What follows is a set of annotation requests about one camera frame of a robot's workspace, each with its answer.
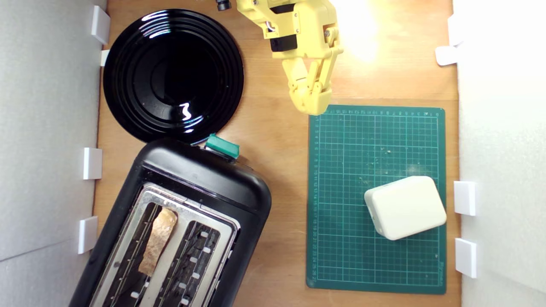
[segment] black plate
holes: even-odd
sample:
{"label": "black plate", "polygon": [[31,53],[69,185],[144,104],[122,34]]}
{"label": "black plate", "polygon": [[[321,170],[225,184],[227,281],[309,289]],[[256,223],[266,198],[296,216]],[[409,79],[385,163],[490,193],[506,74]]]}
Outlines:
{"label": "black plate", "polygon": [[103,86],[110,111],[136,138],[194,144],[229,121],[243,79],[239,49],[222,25],[169,9],[120,34],[106,59]]}

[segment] white bracket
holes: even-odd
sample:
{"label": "white bracket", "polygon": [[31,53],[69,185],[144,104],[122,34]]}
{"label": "white bracket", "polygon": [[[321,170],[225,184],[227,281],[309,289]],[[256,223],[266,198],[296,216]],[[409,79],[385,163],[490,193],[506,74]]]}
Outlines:
{"label": "white bracket", "polygon": [[455,181],[453,183],[455,212],[458,214],[476,215],[476,183]]}
{"label": "white bracket", "polygon": [[110,35],[110,16],[108,16],[108,14],[98,5],[95,5],[93,8],[91,35],[98,39],[103,45],[108,43]]}
{"label": "white bracket", "polygon": [[98,218],[89,217],[80,221],[78,237],[78,254],[91,250],[97,243]]}
{"label": "white bracket", "polygon": [[102,149],[84,148],[84,180],[102,178]]}
{"label": "white bracket", "polygon": [[436,48],[436,62],[440,66],[455,64],[459,61],[457,46],[464,42],[466,27],[460,14],[453,14],[447,18],[449,46]]}
{"label": "white bracket", "polygon": [[455,269],[470,278],[477,277],[476,243],[455,239]]}
{"label": "white bracket", "polygon": [[100,66],[104,67],[106,65],[106,58],[108,57],[108,54],[110,53],[110,49],[103,50],[100,52]]}

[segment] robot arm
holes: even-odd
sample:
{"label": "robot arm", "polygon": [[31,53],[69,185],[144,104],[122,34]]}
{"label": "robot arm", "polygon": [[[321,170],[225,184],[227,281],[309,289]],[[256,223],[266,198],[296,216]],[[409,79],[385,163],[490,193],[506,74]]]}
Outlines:
{"label": "robot arm", "polygon": [[[231,8],[216,0],[218,10]],[[262,28],[273,58],[282,59],[289,94],[296,108],[320,115],[330,104],[330,78],[343,53],[337,16],[329,0],[237,0],[237,10]],[[312,58],[309,71],[304,58]]]}

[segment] toaster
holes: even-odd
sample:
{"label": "toaster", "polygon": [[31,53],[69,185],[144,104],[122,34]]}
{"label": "toaster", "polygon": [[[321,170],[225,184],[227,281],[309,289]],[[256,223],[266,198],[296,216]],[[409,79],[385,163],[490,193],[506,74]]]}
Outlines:
{"label": "toaster", "polygon": [[69,306],[231,306],[271,208],[238,149],[215,135],[146,144]]}

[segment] wooden surface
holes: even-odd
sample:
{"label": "wooden surface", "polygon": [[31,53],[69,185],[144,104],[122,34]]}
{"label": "wooden surface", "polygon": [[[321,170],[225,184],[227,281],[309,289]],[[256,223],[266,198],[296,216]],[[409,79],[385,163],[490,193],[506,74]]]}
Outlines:
{"label": "wooden surface", "polygon": [[[241,104],[219,135],[241,145],[265,178],[271,214],[235,306],[460,306],[461,277],[454,267],[453,213],[458,165],[458,94],[455,67],[440,68],[434,49],[448,43],[450,0],[336,0],[346,48],[333,75],[337,104],[441,107],[447,119],[448,291],[443,296],[309,289],[305,285],[308,117],[293,107],[279,60],[258,27],[235,9],[217,12],[213,0],[109,0],[110,43],[137,18],[155,10],[186,8],[226,26],[245,62]],[[104,150],[94,214],[102,228],[143,143],[113,119],[101,93],[98,146]]]}

